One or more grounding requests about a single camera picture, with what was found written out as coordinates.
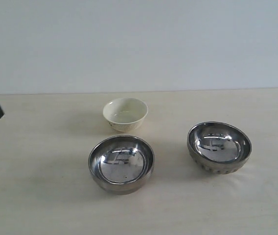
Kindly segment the ribbed steel bowl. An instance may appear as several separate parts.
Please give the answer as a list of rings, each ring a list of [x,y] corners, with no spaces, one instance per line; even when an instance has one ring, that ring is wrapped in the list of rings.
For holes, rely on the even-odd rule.
[[[230,174],[248,161],[252,144],[235,126],[207,121],[193,126],[187,135],[191,158],[203,170],[213,174]]]

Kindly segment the cream ceramic bowl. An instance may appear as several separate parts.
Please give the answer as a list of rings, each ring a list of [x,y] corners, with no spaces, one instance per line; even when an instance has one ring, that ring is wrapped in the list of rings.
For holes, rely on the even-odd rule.
[[[148,114],[149,108],[140,99],[121,97],[108,102],[102,110],[108,124],[119,132],[129,132],[139,128]]]

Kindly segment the smooth steel bowl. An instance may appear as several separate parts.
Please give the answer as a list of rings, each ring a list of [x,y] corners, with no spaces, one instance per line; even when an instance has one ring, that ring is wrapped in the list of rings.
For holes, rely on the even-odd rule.
[[[93,180],[103,190],[117,195],[130,194],[143,187],[151,177],[154,163],[152,147],[131,135],[101,141],[88,158]]]

